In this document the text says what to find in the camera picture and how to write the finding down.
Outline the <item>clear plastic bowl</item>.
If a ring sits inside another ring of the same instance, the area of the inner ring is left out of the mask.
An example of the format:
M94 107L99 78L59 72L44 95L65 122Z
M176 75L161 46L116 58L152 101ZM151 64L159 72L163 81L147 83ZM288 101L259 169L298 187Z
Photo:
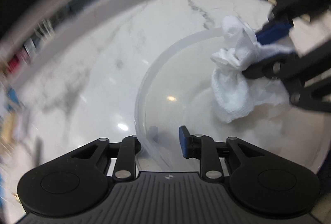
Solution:
M245 26L188 36L166 49L147 71L135 105L136 135L163 171L194 171L179 127L224 142L238 137L317 172L329 150L330 115L295 108L280 81L246 79L263 56L290 46L258 44Z

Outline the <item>white cloth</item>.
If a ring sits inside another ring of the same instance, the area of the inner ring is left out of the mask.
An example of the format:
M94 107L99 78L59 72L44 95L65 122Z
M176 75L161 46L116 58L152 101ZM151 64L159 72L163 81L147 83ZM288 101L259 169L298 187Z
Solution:
M225 47L210 57L216 65L211 88L219 120L230 123L248 116L261 105L267 106L268 118L289 110L289 96L281 81L247 79L242 72L254 63L277 54L289 54L293 49L279 44L261 45L252 28L235 16L226 16L221 28Z

